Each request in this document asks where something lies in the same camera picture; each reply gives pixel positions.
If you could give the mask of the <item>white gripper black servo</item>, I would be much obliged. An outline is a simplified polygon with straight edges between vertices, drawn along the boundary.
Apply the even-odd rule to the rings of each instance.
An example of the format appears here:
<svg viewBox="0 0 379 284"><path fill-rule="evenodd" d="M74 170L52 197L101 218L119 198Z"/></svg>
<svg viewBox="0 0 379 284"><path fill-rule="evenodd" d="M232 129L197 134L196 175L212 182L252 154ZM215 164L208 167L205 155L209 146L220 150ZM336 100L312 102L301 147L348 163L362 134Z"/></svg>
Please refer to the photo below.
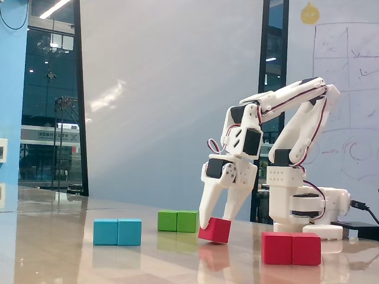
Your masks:
<svg viewBox="0 0 379 284"><path fill-rule="evenodd" d="M212 211L223 190L228 188L223 219L233 221L255 183L257 167L232 154L210 154L203 164L201 180L204 182L203 195L199 207L200 228L208 227Z"/></svg>

